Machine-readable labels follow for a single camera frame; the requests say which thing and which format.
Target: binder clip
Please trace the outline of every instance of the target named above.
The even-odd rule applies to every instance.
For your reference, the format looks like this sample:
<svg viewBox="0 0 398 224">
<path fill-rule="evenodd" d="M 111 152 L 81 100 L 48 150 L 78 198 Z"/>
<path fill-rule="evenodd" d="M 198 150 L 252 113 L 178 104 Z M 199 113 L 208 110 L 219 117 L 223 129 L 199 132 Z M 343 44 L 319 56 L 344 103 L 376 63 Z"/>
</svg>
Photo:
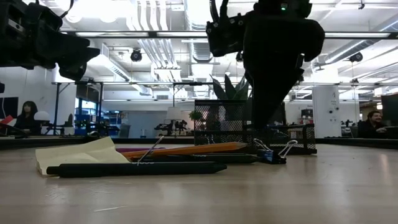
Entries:
<svg viewBox="0 0 398 224">
<path fill-rule="evenodd" d="M 207 139 L 207 144 L 216 144 L 214 142 L 213 135 L 211 135 L 210 137 L 206 136 L 206 139 Z"/>
<path fill-rule="evenodd" d="M 259 162 L 268 164 L 286 164 L 287 153 L 298 143 L 296 140 L 291 140 L 286 143 L 286 146 L 283 148 L 283 150 L 276 152 L 269 149 L 260 139 L 254 139 L 253 141 L 262 148 L 257 151 Z"/>
</svg>

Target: red object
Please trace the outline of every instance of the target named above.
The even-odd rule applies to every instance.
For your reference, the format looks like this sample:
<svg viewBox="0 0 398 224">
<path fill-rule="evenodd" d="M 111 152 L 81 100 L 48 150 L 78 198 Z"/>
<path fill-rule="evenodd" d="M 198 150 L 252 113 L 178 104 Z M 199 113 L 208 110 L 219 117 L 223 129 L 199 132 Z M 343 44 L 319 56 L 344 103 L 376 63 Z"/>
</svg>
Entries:
<svg viewBox="0 0 398 224">
<path fill-rule="evenodd" d="M 8 115 L 6 118 L 4 118 L 0 123 L 2 124 L 8 124 L 10 123 L 14 118 L 11 115 Z"/>
</svg>

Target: white pipe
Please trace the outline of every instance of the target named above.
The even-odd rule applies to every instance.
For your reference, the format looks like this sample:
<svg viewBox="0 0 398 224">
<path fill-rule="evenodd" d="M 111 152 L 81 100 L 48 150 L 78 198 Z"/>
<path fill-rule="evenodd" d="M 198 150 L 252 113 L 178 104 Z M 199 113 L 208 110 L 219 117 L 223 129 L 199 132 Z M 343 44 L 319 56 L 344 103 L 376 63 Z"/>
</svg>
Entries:
<svg viewBox="0 0 398 224">
<path fill-rule="evenodd" d="M 159 9 L 160 9 L 160 27 L 162 28 L 162 30 L 169 30 L 169 28 L 167 27 L 167 20 L 166 20 L 166 0 L 159 0 Z M 165 39 L 163 40 L 165 42 L 165 46 L 167 48 L 167 51 L 170 53 L 170 59 L 171 59 L 171 63 L 173 64 L 173 66 L 175 68 L 178 67 L 177 65 L 177 61 L 174 57 L 174 51 L 173 51 L 173 47 L 172 47 L 172 41 L 170 39 Z"/>
<path fill-rule="evenodd" d="M 142 28 L 144 30 L 150 30 L 147 22 L 147 1 L 146 0 L 140 0 L 141 4 L 141 17 L 140 17 L 140 23 Z M 166 63 L 163 59 L 162 53 L 160 52 L 159 48 L 156 46 L 156 42 L 154 39 L 149 40 L 150 47 L 151 49 L 156 52 L 155 57 L 157 58 L 158 61 L 162 64 L 162 67 L 166 67 Z"/>
<path fill-rule="evenodd" d="M 138 5 L 137 0 L 131 0 L 132 5 L 132 13 L 131 16 L 126 18 L 126 25 L 130 30 L 142 30 L 141 25 L 138 20 Z M 155 52 L 153 52 L 152 48 L 150 47 L 148 40 L 138 40 L 139 45 L 145 50 L 146 54 L 148 55 L 149 59 L 152 63 L 154 63 L 158 68 L 162 66 L 160 61 L 154 56 Z"/>
<path fill-rule="evenodd" d="M 152 26 L 153 30 L 159 30 L 159 26 L 157 25 L 157 16 L 156 16 L 156 0 L 149 0 L 150 3 L 150 26 Z M 167 65 L 172 68 L 172 61 L 170 59 L 170 55 L 167 51 L 167 48 L 165 46 L 165 43 L 163 42 L 163 40 L 158 39 L 156 42 L 159 43 L 160 47 L 163 50 L 163 53 L 167 59 Z"/>
</svg>

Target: office desk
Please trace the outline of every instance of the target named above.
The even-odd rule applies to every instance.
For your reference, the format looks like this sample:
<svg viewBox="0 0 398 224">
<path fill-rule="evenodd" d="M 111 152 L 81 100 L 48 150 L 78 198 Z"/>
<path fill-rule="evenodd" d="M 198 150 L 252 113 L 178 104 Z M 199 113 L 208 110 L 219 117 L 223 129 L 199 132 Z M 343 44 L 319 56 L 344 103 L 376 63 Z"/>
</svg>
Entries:
<svg viewBox="0 0 398 224">
<path fill-rule="evenodd" d="M 317 148 L 316 156 L 290 156 L 281 166 L 229 166 L 211 175 L 94 179 L 43 178 L 35 169 L 34 150 L 0 151 L 0 220 L 12 224 L 398 223 L 397 151 Z"/>
</svg>

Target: plant leaf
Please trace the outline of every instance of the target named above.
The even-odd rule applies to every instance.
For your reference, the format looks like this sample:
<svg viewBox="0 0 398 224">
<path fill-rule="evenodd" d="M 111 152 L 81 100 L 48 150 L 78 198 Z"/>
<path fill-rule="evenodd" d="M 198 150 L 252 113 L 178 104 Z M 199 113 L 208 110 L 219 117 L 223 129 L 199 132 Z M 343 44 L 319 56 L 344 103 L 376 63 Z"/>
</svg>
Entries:
<svg viewBox="0 0 398 224">
<path fill-rule="evenodd" d="M 229 100 L 232 100 L 236 94 L 235 87 L 232 85 L 231 80 L 225 75 L 225 93 Z"/>
<path fill-rule="evenodd" d="M 213 78 L 210 75 L 211 79 L 213 79 L 213 89 L 214 89 L 214 93 L 216 94 L 217 98 L 219 100 L 228 100 L 228 96 L 226 95 L 226 93 L 224 92 L 223 87 L 221 86 L 221 83 Z"/>
<path fill-rule="evenodd" d="M 249 92 L 249 83 L 246 82 L 242 89 L 240 89 L 234 96 L 234 100 L 247 100 L 248 99 L 248 92 Z"/>
<path fill-rule="evenodd" d="M 241 81 L 239 81 L 239 83 L 235 86 L 236 92 L 238 92 L 240 89 L 242 89 L 244 87 L 245 81 L 246 81 L 246 79 L 243 76 Z"/>
</svg>

